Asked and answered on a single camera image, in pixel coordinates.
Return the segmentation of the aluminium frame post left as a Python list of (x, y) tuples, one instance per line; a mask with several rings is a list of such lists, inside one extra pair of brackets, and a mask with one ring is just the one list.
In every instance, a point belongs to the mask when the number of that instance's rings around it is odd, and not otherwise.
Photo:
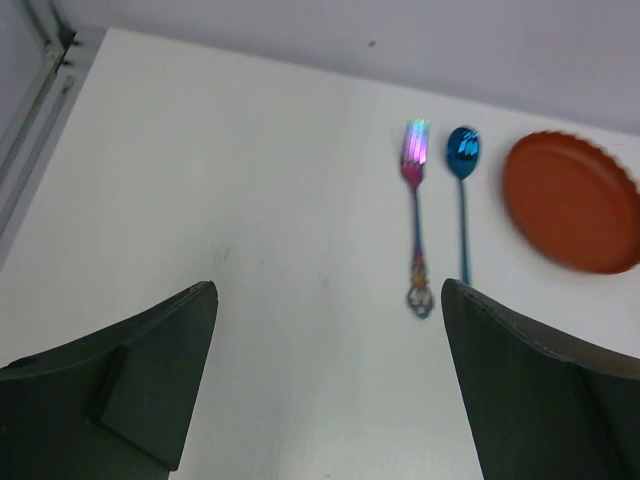
[(47, 104), (76, 30), (58, 1), (1, 3), (1, 229), (6, 230), (65, 96)]

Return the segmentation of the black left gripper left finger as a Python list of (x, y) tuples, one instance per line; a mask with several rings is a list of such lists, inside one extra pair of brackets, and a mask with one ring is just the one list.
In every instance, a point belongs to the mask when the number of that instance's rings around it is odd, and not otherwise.
[(166, 479), (179, 467), (214, 332), (198, 282), (1, 370), (4, 479)]

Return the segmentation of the orange plastic plate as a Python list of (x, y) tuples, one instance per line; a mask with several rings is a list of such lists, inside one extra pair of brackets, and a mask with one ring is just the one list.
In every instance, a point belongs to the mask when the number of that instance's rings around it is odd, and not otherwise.
[(559, 131), (518, 140), (502, 168), (506, 209), (522, 235), (573, 270), (619, 274), (639, 264), (639, 190), (599, 146)]

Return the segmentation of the blue metal spoon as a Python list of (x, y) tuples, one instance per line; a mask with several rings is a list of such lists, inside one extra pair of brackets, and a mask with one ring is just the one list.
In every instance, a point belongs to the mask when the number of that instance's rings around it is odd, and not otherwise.
[(471, 272), (468, 249), (467, 200), (464, 181), (475, 170), (480, 157), (481, 142), (479, 133), (468, 126), (454, 129), (446, 145), (446, 164), (457, 180), (459, 194), (461, 281), (471, 284)]

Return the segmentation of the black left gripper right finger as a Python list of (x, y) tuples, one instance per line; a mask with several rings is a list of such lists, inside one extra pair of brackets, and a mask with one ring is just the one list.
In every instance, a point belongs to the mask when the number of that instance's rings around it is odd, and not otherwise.
[(486, 479), (636, 479), (639, 361), (454, 279), (444, 326)]

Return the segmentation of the iridescent rainbow metal fork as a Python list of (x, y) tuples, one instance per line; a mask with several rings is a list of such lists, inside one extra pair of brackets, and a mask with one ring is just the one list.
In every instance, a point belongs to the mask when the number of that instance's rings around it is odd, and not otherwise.
[(416, 119), (407, 123), (399, 163), (400, 173), (409, 189), (413, 221), (413, 254), (407, 304), (419, 319), (428, 318), (435, 304), (423, 250), (419, 200), (419, 187), (424, 179), (427, 160), (429, 131), (430, 122), (427, 120)]

